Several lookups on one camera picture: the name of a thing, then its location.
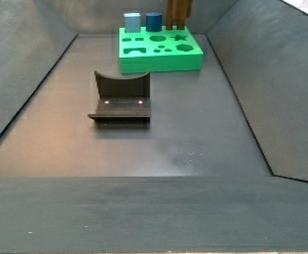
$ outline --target green foam block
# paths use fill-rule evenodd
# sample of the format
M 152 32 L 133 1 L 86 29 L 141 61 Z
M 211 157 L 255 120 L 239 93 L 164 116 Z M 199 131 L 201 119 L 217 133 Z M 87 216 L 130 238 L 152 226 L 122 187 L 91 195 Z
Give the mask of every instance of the green foam block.
M 161 32 L 126 33 L 120 28 L 121 73 L 199 70 L 204 52 L 188 28 Z

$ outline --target circular hole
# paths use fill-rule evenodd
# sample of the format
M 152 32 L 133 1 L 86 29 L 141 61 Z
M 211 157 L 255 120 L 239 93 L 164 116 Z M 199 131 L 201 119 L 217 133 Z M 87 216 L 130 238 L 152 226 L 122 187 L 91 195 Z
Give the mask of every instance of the circular hole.
M 153 42 L 164 42 L 164 41 L 166 41 L 166 37 L 165 36 L 152 36 L 149 39 Z

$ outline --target blue cylinder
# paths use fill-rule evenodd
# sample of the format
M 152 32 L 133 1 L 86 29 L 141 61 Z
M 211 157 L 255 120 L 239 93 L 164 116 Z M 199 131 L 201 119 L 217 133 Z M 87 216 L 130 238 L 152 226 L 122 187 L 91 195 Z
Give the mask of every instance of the blue cylinder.
M 146 14 L 146 31 L 161 32 L 162 31 L 162 13 L 150 12 Z

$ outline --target blue block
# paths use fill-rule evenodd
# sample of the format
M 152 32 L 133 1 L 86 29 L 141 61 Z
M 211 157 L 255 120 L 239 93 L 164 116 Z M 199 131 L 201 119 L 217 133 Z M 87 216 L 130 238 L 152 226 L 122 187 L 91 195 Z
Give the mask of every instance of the blue block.
M 150 12 L 146 14 L 146 31 L 161 32 L 162 31 L 162 13 Z
M 141 32 L 141 14 L 140 13 L 125 13 L 125 29 L 126 33 Z

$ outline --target black holder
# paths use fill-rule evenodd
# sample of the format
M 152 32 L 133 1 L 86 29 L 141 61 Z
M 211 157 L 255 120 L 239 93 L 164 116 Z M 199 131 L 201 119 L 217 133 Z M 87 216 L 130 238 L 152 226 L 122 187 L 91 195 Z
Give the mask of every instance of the black holder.
M 114 78 L 96 72 L 100 94 L 93 120 L 150 120 L 150 72 L 136 78 Z

